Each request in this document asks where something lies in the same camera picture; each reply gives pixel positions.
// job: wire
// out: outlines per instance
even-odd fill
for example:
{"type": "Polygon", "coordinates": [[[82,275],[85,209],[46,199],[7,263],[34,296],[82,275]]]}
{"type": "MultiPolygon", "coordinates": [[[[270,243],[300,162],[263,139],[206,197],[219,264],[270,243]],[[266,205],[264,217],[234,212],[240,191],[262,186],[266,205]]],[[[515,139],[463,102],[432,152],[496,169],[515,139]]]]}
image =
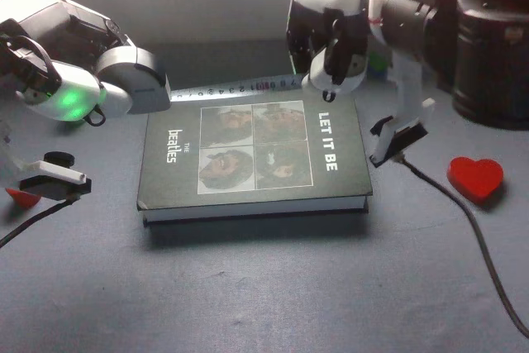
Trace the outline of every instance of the wire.
{"type": "Polygon", "coordinates": [[[56,204],[53,207],[50,207],[47,210],[36,214],[34,217],[31,217],[27,221],[24,221],[16,229],[14,229],[11,233],[9,233],[8,235],[6,235],[0,240],[0,248],[4,247],[9,241],[13,240],[15,237],[20,235],[23,231],[25,231],[28,227],[33,225],[35,222],[41,220],[42,218],[46,218],[49,215],[55,212],[58,212],[59,210],[65,207],[71,206],[77,200],[79,200],[79,198],[69,198],[67,200],[64,200],[62,203],[56,204]]]}
{"type": "Polygon", "coordinates": [[[505,292],[505,289],[503,289],[502,282],[499,278],[498,272],[496,271],[493,260],[490,256],[490,253],[488,252],[487,243],[485,242],[483,233],[481,232],[481,229],[479,228],[478,220],[476,219],[474,214],[469,210],[469,208],[465,205],[465,203],[463,203],[463,201],[459,199],[457,196],[455,196],[450,190],[448,190],[443,185],[439,184],[434,179],[424,174],[421,170],[419,170],[414,165],[407,162],[406,159],[404,158],[404,154],[401,153],[395,156],[394,160],[397,163],[400,163],[401,165],[405,165],[406,167],[408,167],[412,171],[412,173],[414,173],[418,178],[422,179],[423,181],[429,183],[431,186],[439,190],[441,193],[447,196],[450,200],[452,200],[455,204],[457,204],[463,210],[463,212],[469,219],[472,229],[474,229],[474,234],[476,235],[476,238],[478,239],[478,244],[481,250],[481,254],[483,255],[483,259],[485,260],[485,264],[487,265],[488,272],[490,273],[490,278],[492,279],[494,283],[494,287],[496,287],[496,291],[498,292],[498,296],[500,300],[502,301],[503,307],[507,311],[507,314],[511,318],[512,322],[514,323],[518,331],[521,334],[523,334],[525,338],[529,339],[529,329],[527,329],[525,324],[523,324],[522,320],[517,315],[516,311],[514,310],[514,307],[511,304],[511,301],[509,300],[507,296],[507,293],[505,292]]]}

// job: portrait photo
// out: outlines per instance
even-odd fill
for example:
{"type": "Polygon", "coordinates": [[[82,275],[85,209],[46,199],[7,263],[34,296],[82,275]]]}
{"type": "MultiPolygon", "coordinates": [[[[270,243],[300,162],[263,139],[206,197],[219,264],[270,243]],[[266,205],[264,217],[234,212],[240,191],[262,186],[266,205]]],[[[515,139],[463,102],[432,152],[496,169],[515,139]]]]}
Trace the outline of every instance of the portrait photo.
{"type": "Polygon", "coordinates": [[[255,189],[253,146],[201,149],[198,194],[255,189]]]}
{"type": "Polygon", "coordinates": [[[312,186],[306,141],[255,146],[257,189],[312,186]]]}
{"type": "Polygon", "coordinates": [[[252,108],[255,144],[307,139],[303,101],[262,103],[252,108]]]}
{"type": "Polygon", "coordinates": [[[200,147],[252,145],[251,105],[203,107],[200,121],[200,147]]]}

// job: table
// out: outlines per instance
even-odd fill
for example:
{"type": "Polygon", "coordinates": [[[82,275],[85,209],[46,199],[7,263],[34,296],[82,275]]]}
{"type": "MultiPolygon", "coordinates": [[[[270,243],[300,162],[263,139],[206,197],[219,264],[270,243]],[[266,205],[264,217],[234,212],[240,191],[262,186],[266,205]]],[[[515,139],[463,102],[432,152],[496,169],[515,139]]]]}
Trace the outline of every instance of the table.
{"type": "MultiPolygon", "coordinates": [[[[153,46],[173,88],[289,72],[280,41],[153,46]]],[[[458,155],[503,165],[507,194],[473,207],[505,289],[529,322],[529,135],[459,117],[449,94],[407,158],[448,184],[458,155]]],[[[393,110],[390,84],[356,92],[369,129],[393,110]]],[[[25,160],[77,156],[93,192],[0,251],[6,352],[527,351],[489,279],[463,213],[406,168],[369,165],[369,214],[267,217],[145,229],[136,211],[146,116],[103,127],[45,120],[0,89],[0,113],[25,160]]],[[[0,233],[20,213],[0,194],[0,233]]]]}

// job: measuring tape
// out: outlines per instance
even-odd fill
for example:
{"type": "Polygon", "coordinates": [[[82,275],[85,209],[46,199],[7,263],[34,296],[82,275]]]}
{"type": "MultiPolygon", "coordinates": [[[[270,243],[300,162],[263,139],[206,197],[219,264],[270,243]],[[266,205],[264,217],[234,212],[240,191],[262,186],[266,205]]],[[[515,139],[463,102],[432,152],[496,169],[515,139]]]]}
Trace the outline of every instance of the measuring tape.
{"type": "Polygon", "coordinates": [[[276,91],[288,91],[301,88],[303,76],[303,74],[284,74],[268,78],[221,83],[212,86],[184,88],[171,93],[171,102],[234,98],[276,91]]]}

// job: black book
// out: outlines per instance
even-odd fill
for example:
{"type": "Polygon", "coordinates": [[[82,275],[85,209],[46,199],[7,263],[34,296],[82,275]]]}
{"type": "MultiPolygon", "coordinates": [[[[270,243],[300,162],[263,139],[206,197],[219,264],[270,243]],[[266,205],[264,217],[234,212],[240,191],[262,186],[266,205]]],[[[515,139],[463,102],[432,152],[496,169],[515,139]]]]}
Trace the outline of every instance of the black book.
{"type": "Polygon", "coordinates": [[[138,210],[145,222],[367,211],[355,101],[301,89],[176,102],[149,115],[138,210]]]}

